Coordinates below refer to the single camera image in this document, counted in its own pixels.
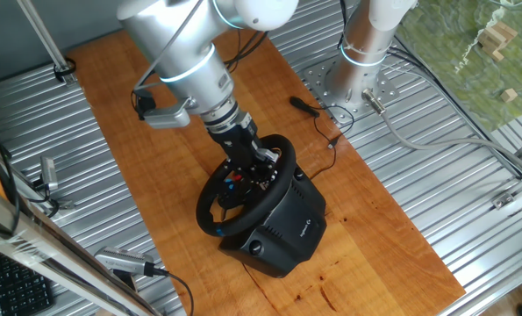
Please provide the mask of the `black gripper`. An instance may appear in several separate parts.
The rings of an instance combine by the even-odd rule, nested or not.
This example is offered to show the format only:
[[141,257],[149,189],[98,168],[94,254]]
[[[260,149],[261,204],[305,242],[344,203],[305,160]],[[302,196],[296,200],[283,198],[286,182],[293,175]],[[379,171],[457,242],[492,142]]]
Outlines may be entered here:
[[[210,136],[225,151],[228,157],[223,161],[227,179],[235,183],[251,183],[253,180],[261,188],[267,188],[272,180],[279,152],[260,147],[258,128],[250,114],[236,117],[236,121],[222,126],[211,126]],[[255,165],[250,169],[240,165]]]

